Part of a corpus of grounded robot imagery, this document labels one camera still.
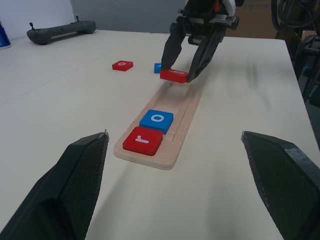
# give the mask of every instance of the game controller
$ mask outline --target game controller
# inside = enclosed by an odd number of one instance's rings
[[[76,20],[76,22],[72,22],[68,25],[38,29],[35,29],[33,23],[30,22],[31,30],[27,31],[26,35],[35,44],[47,45],[52,41],[52,37],[75,32],[79,34],[93,34],[95,32],[95,21],[79,21],[78,16],[76,16]]]

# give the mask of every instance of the wall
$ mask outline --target wall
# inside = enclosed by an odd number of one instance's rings
[[[74,21],[70,0],[0,0],[0,21],[13,40],[31,29],[50,28]]]
[[[71,0],[80,19],[93,20],[97,29],[168,33],[186,0]]]
[[[243,6],[236,8],[235,15],[240,17],[239,25],[236,30],[227,30],[228,37],[275,38],[271,0],[245,0]]]

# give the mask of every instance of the wooden board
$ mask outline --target wooden board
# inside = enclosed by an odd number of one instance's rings
[[[176,164],[189,126],[197,110],[202,89],[202,85],[165,82],[117,141],[114,146],[114,154],[119,158],[154,168],[172,169]],[[146,112],[151,109],[174,114],[173,122],[167,134],[163,136],[163,141],[158,151],[154,156],[147,156],[124,150],[123,142],[132,130],[139,126],[139,122]]]

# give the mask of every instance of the white table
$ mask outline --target white table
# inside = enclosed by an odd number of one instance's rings
[[[165,34],[97,31],[0,51],[0,229],[72,142],[110,142],[87,240],[281,240],[257,192],[242,130],[320,153],[284,41],[226,37],[195,81],[205,89],[172,170],[119,159],[113,146],[162,85]],[[188,71],[183,44],[174,68]],[[113,71],[118,60],[134,62]]]

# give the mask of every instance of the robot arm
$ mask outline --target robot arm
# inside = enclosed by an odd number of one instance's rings
[[[191,45],[198,46],[194,55],[187,82],[195,79],[210,63],[218,44],[222,42],[226,29],[235,30],[239,18],[234,16],[236,6],[244,0],[189,0],[184,9],[178,11],[176,23],[170,26],[162,55],[161,68],[170,69],[176,62],[186,36]]]

